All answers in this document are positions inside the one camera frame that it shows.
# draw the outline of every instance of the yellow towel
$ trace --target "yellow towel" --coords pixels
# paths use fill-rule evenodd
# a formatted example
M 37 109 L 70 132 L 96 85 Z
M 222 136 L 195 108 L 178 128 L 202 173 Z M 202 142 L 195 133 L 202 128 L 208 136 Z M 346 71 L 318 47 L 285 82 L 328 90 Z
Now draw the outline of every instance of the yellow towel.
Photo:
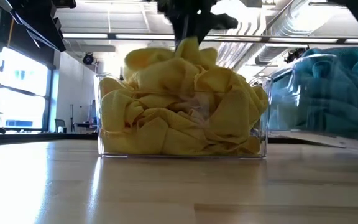
M 250 130 L 268 107 L 260 86 L 216 66 L 196 38 L 176 52 L 147 48 L 125 58 L 124 82 L 101 80 L 105 153 L 244 156 L 259 153 Z

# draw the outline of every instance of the ceiling duct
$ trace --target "ceiling duct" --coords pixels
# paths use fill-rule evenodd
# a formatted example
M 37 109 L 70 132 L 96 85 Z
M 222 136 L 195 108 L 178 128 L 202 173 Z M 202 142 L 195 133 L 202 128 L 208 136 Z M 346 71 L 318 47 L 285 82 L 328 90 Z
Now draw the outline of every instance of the ceiling duct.
M 222 0 L 212 8 L 214 14 L 227 13 L 239 21 L 236 29 L 230 29 L 226 35 L 262 35 L 266 29 L 266 17 L 260 0 Z M 218 50 L 217 64 L 232 68 L 241 59 L 249 43 L 222 43 Z
M 322 0 L 294 0 L 277 20 L 264 32 L 266 36 L 304 37 L 324 25 L 335 13 L 335 7 L 316 6 L 311 3 Z M 253 77 L 265 66 L 284 53 L 288 45 L 252 44 L 247 53 L 233 67 L 238 73 Z M 247 68 L 247 64 L 260 65 Z

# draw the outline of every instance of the clear plastic bin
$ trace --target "clear plastic bin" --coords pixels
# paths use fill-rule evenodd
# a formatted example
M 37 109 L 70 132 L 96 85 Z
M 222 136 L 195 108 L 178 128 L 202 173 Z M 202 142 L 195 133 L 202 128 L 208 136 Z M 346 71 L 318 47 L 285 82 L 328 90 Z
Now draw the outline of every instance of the clear plastic bin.
M 115 99 L 110 101 L 103 97 L 106 92 L 110 92 L 106 83 L 115 83 L 114 85 L 118 83 L 122 86 L 125 84 L 108 73 L 97 75 L 94 82 L 100 155 L 239 158 L 266 156 L 269 107 L 256 118 L 253 126 L 247 128 L 239 125 L 243 119 L 248 119 L 248 114 L 244 113 L 246 108 L 239 108 L 235 101 L 224 101 L 223 98 L 227 93 L 132 91 L 129 93 L 131 97 L 128 98 L 115 98 L 110 93 L 109 97 Z M 251 86 L 261 86 L 268 94 L 270 102 L 271 78 L 258 77 L 249 83 Z M 120 101 L 118 104 L 122 105 L 124 100 L 131 102 L 121 106 L 122 110 L 116 110 L 114 114 L 109 113 L 109 110 L 116 105 L 113 102 Z M 237 118 L 217 116 L 212 119 L 211 116 L 216 112 L 212 109 L 216 108 L 213 103 L 217 102 L 220 105 L 225 103 L 225 108 L 231 107 L 233 109 L 231 114 Z M 121 119 L 116 122 L 114 116 L 120 118 L 125 116 L 126 122 L 121 123 Z
M 272 77 L 270 130 L 358 139 L 358 47 L 311 49 Z

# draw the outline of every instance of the wooden tabletop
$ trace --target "wooden tabletop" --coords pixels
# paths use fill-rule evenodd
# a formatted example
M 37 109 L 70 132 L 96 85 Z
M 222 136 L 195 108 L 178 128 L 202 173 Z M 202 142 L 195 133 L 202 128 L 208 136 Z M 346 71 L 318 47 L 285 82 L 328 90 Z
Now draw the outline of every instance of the wooden tabletop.
M 111 159 L 96 141 L 0 146 L 0 223 L 357 223 L 358 150 Z

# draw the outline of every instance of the blue towel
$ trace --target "blue towel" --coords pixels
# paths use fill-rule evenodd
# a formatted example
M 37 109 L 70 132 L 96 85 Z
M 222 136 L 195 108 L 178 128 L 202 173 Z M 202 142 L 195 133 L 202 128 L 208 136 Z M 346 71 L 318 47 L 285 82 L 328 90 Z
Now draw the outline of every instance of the blue towel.
M 358 47 L 308 50 L 294 64 L 292 74 L 293 86 L 300 89 L 282 97 L 296 91 L 300 94 L 289 129 L 358 139 Z

